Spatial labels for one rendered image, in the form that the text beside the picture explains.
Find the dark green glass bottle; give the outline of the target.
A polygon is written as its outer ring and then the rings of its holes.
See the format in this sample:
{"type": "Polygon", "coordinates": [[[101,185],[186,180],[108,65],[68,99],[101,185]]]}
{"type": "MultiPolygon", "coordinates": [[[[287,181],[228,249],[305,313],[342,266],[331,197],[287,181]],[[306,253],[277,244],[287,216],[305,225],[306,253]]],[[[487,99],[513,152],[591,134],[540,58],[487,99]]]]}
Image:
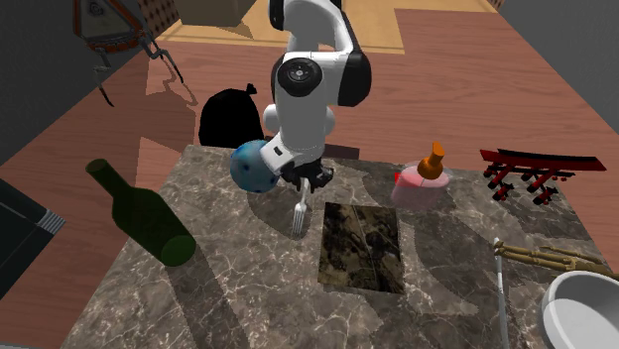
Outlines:
{"type": "Polygon", "coordinates": [[[194,238],[157,192],[130,185],[105,159],[91,161],[85,171],[113,198],[115,224],[154,258],[177,267],[192,257],[194,238]]]}

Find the red and black gate model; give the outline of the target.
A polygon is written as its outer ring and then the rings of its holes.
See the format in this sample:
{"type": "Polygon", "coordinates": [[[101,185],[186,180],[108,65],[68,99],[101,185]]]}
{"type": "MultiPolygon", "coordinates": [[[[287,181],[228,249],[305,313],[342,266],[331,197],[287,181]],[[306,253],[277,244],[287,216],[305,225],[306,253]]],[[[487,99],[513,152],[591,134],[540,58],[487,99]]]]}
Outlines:
{"type": "Polygon", "coordinates": [[[549,179],[566,181],[576,172],[606,171],[606,167],[596,157],[547,155],[504,149],[481,150],[480,155],[489,163],[483,176],[491,178],[487,186],[496,189],[492,195],[495,201],[504,201],[515,188],[512,183],[505,181],[508,174],[520,174],[521,180],[529,184],[527,192],[537,195],[533,202],[536,205],[548,205],[553,200],[553,195],[558,194],[556,187],[546,185],[549,179]]]}

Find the white round bowl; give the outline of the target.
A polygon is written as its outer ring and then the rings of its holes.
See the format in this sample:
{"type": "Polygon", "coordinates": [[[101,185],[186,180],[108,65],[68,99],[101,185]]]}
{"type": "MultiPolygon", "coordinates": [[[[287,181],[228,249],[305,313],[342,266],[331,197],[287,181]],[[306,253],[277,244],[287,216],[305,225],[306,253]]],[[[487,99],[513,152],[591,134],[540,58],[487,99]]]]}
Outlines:
{"type": "Polygon", "coordinates": [[[539,324],[548,349],[619,349],[619,282],[584,271],[556,277],[539,324]]]}

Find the brown cardboard box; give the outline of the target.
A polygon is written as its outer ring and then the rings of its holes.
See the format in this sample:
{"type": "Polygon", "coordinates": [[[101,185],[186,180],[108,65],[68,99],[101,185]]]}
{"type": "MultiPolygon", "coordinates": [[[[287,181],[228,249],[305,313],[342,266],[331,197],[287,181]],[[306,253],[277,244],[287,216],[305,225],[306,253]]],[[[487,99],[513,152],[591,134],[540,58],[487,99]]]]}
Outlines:
{"type": "Polygon", "coordinates": [[[174,0],[184,25],[216,27],[252,39],[243,18],[256,0],[174,0]]]}

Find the white fork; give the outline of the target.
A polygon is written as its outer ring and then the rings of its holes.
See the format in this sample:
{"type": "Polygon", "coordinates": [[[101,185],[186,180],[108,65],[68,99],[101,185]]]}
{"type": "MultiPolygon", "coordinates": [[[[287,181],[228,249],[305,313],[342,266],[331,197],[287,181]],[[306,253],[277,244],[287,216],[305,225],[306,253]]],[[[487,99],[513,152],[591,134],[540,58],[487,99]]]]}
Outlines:
{"type": "Polygon", "coordinates": [[[307,212],[307,196],[310,191],[310,182],[306,179],[302,179],[301,200],[295,205],[294,217],[292,224],[292,235],[299,237],[302,234],[305,214],[307,212]]]}

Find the blue speckled ball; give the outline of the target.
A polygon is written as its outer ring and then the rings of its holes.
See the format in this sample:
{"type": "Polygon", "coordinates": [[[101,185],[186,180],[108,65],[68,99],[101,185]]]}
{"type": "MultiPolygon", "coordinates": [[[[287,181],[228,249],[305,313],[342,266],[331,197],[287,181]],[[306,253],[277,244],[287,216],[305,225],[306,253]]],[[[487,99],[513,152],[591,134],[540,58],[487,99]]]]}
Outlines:
{"type": "Polygon", "coordinates": [[[230,175],[241,189],[264,193],[277,185],[280,177],[267,167],[260,154],[266,144],[264,140],[250,141],[232,153],[230,175]]]}

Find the white thin stick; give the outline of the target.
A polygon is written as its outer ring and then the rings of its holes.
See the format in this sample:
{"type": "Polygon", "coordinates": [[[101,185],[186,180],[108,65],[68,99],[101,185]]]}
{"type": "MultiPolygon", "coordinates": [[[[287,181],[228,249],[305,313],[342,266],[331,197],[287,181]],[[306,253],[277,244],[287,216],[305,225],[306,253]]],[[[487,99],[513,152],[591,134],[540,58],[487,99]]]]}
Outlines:
{"type": "Polygon", "coordinates": [[[497,294],[498,294],[498,314],[500,323],[501,342],[503,349],[510,349],[509,331],[507,323],[506,300],[503,285],[503,268],[502,257],[498,254],[498,249],[495,250],[495,265],[497,273],[497,294]]]}

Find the black tied rubbish bag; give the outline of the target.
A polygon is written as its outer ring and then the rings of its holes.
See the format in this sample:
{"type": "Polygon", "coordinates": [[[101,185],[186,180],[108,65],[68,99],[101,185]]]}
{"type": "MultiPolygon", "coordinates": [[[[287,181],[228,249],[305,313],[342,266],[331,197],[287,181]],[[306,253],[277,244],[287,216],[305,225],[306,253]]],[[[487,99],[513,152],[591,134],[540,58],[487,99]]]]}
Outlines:
{"type": "Polygon", "coordinates": [[[237,149],[263,140],[260,115],[252,96],[257,89],[248,83],[245,89],[227,88],[205,102],[199,120],[198,140],[202,146],[237,149]]]}

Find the golden skeleton hand figure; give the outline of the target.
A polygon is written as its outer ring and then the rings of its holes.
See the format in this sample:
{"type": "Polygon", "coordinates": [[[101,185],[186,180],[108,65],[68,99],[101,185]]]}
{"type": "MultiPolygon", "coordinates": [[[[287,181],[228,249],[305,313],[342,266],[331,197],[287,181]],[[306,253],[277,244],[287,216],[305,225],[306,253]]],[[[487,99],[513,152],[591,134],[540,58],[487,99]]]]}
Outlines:
{"type": "Polygon", "coordinates": [[[509,246],[501,240],[495,242],[493,248],[495,256],[520,263],[541,266],[558,272],[587,271],[619,281],[619,274],[613,273],[602,260],[575,251],[554,246],[541,246],[541,251],[534,251],[509,246]]]}

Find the black cabinet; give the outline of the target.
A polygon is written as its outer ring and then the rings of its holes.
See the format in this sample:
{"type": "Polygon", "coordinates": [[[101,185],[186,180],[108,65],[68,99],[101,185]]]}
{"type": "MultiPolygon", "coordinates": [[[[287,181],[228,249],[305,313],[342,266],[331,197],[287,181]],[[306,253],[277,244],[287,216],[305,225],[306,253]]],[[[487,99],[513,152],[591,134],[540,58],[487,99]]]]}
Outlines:
{"type": "Polygon", "coordinates": [[[0,178],[0,299],[64,224],[59,215],[0,178]]]}

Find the orange small bottle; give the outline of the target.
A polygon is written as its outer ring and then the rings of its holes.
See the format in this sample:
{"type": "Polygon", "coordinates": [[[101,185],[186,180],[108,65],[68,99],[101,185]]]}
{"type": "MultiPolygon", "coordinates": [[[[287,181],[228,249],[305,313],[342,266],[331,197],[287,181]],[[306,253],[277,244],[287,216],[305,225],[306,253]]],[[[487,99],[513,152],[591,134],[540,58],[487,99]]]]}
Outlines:
{"type": "Polygon", "coordinates": [[[428,157],[418,163],[418,173],[424,179],[437,179],[443,172],[442,159],[445,155],[440,142],[433,142],[432,151],[428,157]]]}

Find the dark marbled flat board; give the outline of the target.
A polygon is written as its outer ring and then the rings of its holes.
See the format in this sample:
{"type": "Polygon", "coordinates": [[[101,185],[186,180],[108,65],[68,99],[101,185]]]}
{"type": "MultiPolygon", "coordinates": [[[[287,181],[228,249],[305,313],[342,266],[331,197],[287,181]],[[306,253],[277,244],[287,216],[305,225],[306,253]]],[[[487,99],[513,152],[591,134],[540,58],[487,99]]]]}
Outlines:
{"type": "Polygon", "coordinates": [[[324,285],[405,292],[396,210],[328,202],[317,280],[324,285]]]}

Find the orange and black clawed machine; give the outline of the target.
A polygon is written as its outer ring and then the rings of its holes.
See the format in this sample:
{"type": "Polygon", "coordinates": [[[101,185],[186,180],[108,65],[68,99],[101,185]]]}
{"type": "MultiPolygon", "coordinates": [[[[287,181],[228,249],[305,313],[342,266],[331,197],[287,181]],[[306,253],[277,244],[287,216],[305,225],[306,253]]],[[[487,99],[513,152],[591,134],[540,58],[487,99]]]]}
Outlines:
{"type": "Polygon", "coordinates": [[[110,106],[113,103],[99,78],[112,67],[108,59],[110,54],[141,47],[151,59],[167,58],[184,83],[170,53],[158,46],[151,31],[119,0],[73,0],[73,31],[102,59],[102,65],[92,68],[93,80],[110,106]]]}

